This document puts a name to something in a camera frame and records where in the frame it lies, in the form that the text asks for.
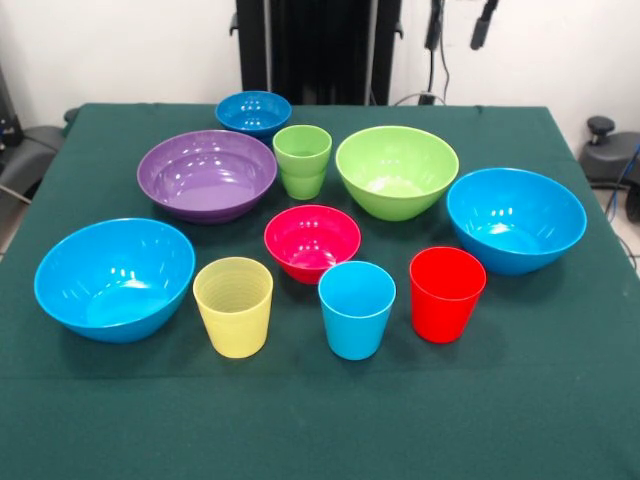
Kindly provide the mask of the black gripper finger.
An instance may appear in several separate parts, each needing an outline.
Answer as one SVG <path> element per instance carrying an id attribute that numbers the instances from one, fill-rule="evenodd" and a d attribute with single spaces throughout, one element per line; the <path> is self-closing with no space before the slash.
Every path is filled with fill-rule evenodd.
<path id="1" fill-rule="evenodd" d="M 436 50 L 438 48 L 443 26 L 443 0 L 431 0 L 431 12 L 427 26 L 424 48 Z"/>
<path id="2" fill-rule="evenodd" d="M 481 15 L 476 20 L 476 24 L 474 26 L 474 30 L 472 33 L 470 48 L 474 51 L 481 49 L 486 41 L 486 37 L 488 34 L 489 26 L 491 23 L 491 19 L 494 11 L 498 6 L 499 0 L 487 0 Z"/>

